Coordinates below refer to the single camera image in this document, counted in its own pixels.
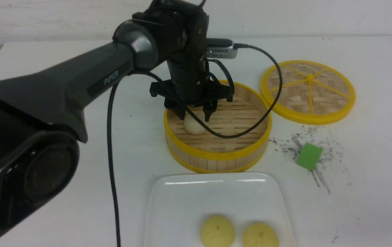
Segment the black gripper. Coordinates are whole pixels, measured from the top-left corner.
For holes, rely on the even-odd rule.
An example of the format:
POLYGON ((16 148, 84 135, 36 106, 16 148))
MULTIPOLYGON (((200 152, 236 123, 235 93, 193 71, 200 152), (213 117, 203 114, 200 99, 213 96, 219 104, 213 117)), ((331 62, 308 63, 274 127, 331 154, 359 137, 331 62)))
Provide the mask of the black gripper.
POLYGON ((152 97, 162 96, 173 102, 164 102, 165 108, 180 120, 184 120, 186 110, 178 100, 189 106, 203 106, 204 121, 209 122, 217 110, 219 100, 232 102, 234 81, 222 62, 217 59, 203 58, 201 61, 167 60, 170 79, 152 82, 152 97), (227 78, 227 84, 220 83, 209 69, 209 62, 215 63, 227 78))

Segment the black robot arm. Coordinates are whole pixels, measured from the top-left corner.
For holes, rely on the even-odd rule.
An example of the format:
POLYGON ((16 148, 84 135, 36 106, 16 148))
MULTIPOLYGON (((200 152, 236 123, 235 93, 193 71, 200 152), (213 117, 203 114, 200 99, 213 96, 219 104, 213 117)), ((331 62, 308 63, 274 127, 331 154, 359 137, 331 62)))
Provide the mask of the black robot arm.
POLYGON ((112 41, 33 74, 0 80, 0 237, 57 196, 71 181, 88 141, 84 109, 111 89, 107 110, 108 164, 119 232, 112 161, 111 117, 118 83, 152 77, 152 97, 179 119, 202 106, 205 120, 234 85, 210 75, 205 1, 153 0, 121 23, 112 41))

